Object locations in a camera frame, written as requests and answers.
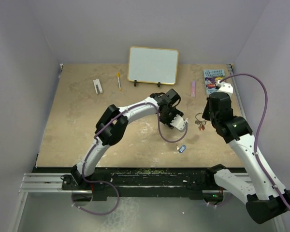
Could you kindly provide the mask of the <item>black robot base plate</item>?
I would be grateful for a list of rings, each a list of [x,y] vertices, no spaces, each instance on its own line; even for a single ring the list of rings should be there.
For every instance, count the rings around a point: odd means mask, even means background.
[[[204,168],[96,168],[91,176],[72,171],[61,176],[62,189],[93,201],[108,197],[189,198],[220,203],[225,191],[206,181]]]

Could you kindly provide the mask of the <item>metal keyring with keys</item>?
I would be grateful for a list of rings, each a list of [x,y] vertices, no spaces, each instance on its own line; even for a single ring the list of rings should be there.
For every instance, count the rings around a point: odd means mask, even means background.
[[[198,125],[198,127],[200,124],[204,124],[204,125],[207,124],[207,121],[202,118],[202,115],[203,115],[202,113],[197,113],[195,115],[195,124]]]

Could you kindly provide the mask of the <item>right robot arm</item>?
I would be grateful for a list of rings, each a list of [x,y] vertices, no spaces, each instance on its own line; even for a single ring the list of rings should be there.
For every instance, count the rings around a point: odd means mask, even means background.
[[[210,189],[222,187],[228,190],[246,206],[248,214],[258,224],[287,212],[290,189],[279,181],[260,150],[254,146],[255,137],[248,122],[233,115],[229,94],[210,94],[202,117],[211,122],[217,134],[240,158],[251,180],[249,184],[218,164],[206,170],[206,185]]]

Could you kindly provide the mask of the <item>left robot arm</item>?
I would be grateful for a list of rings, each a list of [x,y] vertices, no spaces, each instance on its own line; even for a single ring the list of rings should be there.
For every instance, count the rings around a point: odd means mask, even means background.
[[[144,100],[128,106],[108,106],[96,124],[93,142],[87,154],[72,167],[73,184],[78,189],[86,189],[89,186],[89,176],[94,173],[104,153],[120,142],[127,126],[136,120],[156,115],[159,133],[162,123],[170,129],[175,128],[187,134],[188,122],[183,118],[184,113],[176,108],[180,102],[180,95],[174,89],[170,89],[166,93],[153,93]]]

